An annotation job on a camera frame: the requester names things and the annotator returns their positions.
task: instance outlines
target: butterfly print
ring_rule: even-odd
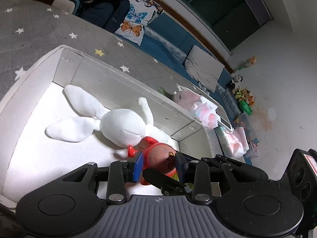
[[[155,6],[156,10],[157,10],[157,14],[161,15],[163,12],[163,8],[161,5],[159,5],[157,2],[153,1],[153,0],[136,0],[137,2],[144,2],[144,5],[146,7],[152,7]]]
[[[135,11],[135,8],[132,4],[130,4],[130,11],[127,14],[127,18],[129,20],[134,20],[136,23],[141,23],[141,20],[143,20],[147,16],[147,12],[139,12],[137,13]]]
[[[131,34],[131,32],[132,32],[135,37],[138,37],[138,36],[140,36],[142,26],[130,24],[130,22],[125,20],[125,21],[123,21],[123,24],[121,25],[121,30],[123,32],[129,32],[129,34]]]

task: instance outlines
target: orange butterfly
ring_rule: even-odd
[[[123,21],[123,24],[121,25],[121,30],[123,32],[130,32],[132,31],[133,35],[135,37],[140,36],[140,31],[142,30],[142,26],[141,25],[134,25],[134,24],[130,24],[129,21]]]

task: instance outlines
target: stuffed toy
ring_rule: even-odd
[[[245,97],[245,98],[243,98],[243,100],[244,100],[249,106],[254,105],[253,96]]]
[[[235,94],[240,89],[240,82],[243,81],[241,75],[234,76],[232,80],[226,85]]]
[[[108,112],[96,98],[80,87],[67,85],[64,91],[71,105],[83,117],[60,120],[48,126],[46,134],[53,139],[80,142],[96,130],[123,148],[136,146],[146,136],[173,144],[169,135],[153,126],[153,115],[144,97],[140,97],[135,105],[141,117],[125,108]]]
[[[252,56],[251,58],[248,58],[245,62],[241,63],[236,69],[236,71],[240,71],[243,68],[254,66],[255,64],[256,64],[256,57]]]
[[[145,137],[142,139],[144,148],[143,151],[143,169],[145,170],[149,167],[155,168],[162,174],[172,177],[176,173],[175,169],[175,154],[176,151],[169,145],[164,143],[159,143],[157,140],[151,137]],[[128,157],[134,157],[137,150],[132,146],[128,146]],[[143,185],[149,185],[145,180],[141,181]]]
[[[250,96],[251,94],[251,91],[247,90],[246,88],[245,89],[241,89],[241,90],[238,90],[236,93],[235,93],[235,99],[237,99],[239,102],[241,100],[243,100],[245,97],[248,97]]]

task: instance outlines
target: yellow star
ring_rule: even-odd
[[[95,50],[96,50],[96,52],[95,52],[96,55],[100,55],[100,56],[105,55],[101,50],[97,50],[97,49],[95,49]]]

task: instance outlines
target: butterfly pillow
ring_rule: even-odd
[[[140,23],[144,26],[148,25],[153,16],[161,15],[161,13],[163,12],[163,8],[153,0],[129,0],[129,2],[133,6],[133,8],[130,9],[128,15],[130,15],[130,17],[133,17],[131,15],[132,13],[138,15],[138,17],[133,17],[133,19],[128,18],[128,20]]]
[[[140,46],[144,35],[144,26],[126,18],[115,33]]]

